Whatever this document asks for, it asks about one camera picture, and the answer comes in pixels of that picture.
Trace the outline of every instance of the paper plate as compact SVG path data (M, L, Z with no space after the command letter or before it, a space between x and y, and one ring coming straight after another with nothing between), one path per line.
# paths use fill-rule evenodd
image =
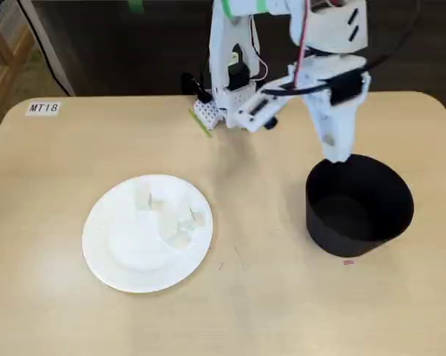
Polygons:
M127 180L107 192L84 225L92 273L130 293L166 289L189 276L211 245L213 218L190 183L166 175Z

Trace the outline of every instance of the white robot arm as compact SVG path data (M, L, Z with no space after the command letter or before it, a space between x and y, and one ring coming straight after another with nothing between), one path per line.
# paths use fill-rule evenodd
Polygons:
M271 125L277 112L301 96L309 108L325 157L344 162L355 139L355 115L366 99L370 75L361 70L341 81L345 73L363 68L366 60L350 55L367 46L365 0L344 0L313 10L310 0L215 0L211 23L210 72L213 101L197 102L195 113L208 129L225 120L228 127L254 132ZM290 36L300 46L298 61L288 75L256 91L250 78L260 70L260 46L253 15L290 15ZM249 70L243 84L231 84L228 66L239 45ZM305 56L307 48L323 56ZM317 90L291 91L317 87Z

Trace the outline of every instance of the black pot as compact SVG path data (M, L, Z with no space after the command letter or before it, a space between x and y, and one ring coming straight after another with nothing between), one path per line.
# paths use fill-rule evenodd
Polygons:
M335 256L361 256L394 239L413 215L413 196L404 180L373 158L352 155L335 164L324 160L307 178L307 229Z

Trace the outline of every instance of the green tape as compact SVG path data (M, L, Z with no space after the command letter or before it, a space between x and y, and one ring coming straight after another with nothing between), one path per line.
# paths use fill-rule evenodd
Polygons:
M229 0L223 0L223 11L228 18L232 19L234 17L231 12L231 6L229 5Z
M203 123L200 121L200 119L198 119L198 116L196 116L196 114L193 112L192 109L188 109L189 113L191 114L191 117L193 117L194 121L196 121L198 123L198 125L201 127L201 129L203 131L205 131L205 134L207 137L212 137L211 132L209 132L208 128L206 128L205 125L203 125Z
M143 0L127 0L132 13L143 13Z
M269 9L267 8L266 0L258 0L258 12L259 13L268 13Z

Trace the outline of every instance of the table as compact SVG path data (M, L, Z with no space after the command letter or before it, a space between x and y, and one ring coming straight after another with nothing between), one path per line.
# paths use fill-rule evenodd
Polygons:
M178 96L69 98L57 117L15 106L0 128L0 356L446 356L446 110L420 93L372 93L355 151L396 169L411 227L354 259L307 236L304 184L322 158L294 100L273 131L208 138ZM82 257L93 204L142 174L194 183L214 211L203 264L132 295Z

